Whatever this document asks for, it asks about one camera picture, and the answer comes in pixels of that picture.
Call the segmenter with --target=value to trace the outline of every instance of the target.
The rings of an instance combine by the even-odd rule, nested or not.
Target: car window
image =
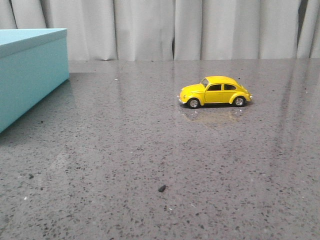
[[[230,85],[230,84],[225,84],[224,85],[224,90],[236,90],[236,86]]]
[[[208,88],[208,91],[221,91],[221,84],[211,85]]]

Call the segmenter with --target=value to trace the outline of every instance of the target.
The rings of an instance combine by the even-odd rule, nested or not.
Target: yellow toy car
[[[242,107],[252,95],[236,80],[227,76],[207,76],[199,84],[186,86],[177,96],[182,104],[191,109],[205,104],[233,104]]]

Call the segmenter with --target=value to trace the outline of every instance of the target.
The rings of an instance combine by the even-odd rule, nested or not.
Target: fender
[[[236,97],[244,97],[244,99],[246,101],[248,101],[247,97],[246,97],[246,94],[241,94],[242,92],[236,92],[232,95],[232,97],[230,97],[230,100],[229,100],[229,104],[232,104],[235,100]]]
[[[204,100],[203,100],[203,97],[202,97],[203,94],[200,94],[200,93],[197,93],[197,92],[192,92],[190,95],[187,95],[185,97],[186,99],[186,103],[192,99],[192,98],[196,98],[200,101],[200,105],[203,106],[204,105]]]

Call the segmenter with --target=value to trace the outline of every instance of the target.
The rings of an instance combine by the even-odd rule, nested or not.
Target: bumper
[[[183,102],[183,101],[181,100],[181,98],[180,98],[180,96],[179,96],[179,95],[177,95],[176,97],[178,98],[179,103],[181,103],[181,104],[186,104],[185,102]]]

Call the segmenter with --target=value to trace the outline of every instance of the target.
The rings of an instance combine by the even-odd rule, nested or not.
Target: box lid
[[[0,29],[0,58],[66,37],[66,28]]]

